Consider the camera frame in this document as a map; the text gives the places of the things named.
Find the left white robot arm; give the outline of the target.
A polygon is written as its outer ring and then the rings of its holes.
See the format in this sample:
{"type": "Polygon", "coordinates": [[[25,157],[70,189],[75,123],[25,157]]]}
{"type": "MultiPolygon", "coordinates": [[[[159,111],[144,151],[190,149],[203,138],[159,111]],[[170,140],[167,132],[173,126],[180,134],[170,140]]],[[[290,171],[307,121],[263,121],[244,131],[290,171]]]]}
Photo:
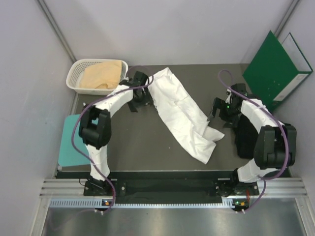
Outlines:
{"type": "Polygon", "coordinates": [[[108,196],[114,193],[113,185],[107,178],[110,174],[107,148],[112,136],[111,118],[125,104],[133,113],[137,113],[139,107],[152,105],[153,100],[148,90],[150,83],[145,73],[137,71],[133,78],[120,81],[105,99],[84,108],[78,134],[88,150],[91,164],[85,196],[108,196]]]}

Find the white daisy print t-shirt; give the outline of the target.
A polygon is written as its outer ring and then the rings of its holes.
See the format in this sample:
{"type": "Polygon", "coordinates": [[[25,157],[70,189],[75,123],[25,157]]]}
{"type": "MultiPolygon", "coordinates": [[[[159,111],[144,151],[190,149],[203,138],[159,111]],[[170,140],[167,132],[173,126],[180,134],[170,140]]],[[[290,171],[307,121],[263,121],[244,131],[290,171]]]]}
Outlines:
{"type": "Polygon", "coordinates": [[[153,80],[148,89],[159,117],[187,153],[207,164],[224,134],[208,126],[207,116],[168,67],[153,80]]]}

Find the black t-shirt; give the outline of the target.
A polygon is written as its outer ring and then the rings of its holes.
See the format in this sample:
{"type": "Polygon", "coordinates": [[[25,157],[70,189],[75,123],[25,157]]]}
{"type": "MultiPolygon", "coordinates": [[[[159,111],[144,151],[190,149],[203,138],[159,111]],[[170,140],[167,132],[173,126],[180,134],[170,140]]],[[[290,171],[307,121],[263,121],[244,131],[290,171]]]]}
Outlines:
{"type": "Polygon", "coordinates": [[[235,145],[237,154],[242,159],[253,159],[253,152],[258,138],[258,132],[250,120],[241,115],[237,127],[233,128],[235,133],[235,145]]]}

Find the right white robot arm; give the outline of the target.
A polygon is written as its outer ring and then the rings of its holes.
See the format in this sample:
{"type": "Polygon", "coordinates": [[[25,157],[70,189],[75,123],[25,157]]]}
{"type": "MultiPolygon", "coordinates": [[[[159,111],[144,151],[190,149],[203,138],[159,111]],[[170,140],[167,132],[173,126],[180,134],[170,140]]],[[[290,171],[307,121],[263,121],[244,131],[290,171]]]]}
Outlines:
{"type": "Polygon", "coordinates": [[[226,93],[225,100],[214,99],[207,121],[219,114],[235,134],[238,156],[248,163],[235,169],[229,180],[216,183],[217,193],[224,197],[252,192],[260,178],[292,166],[297,136],[295,127],[276,120],[258,96],[247,92],[245,84],[234,84],[226,93]]]}

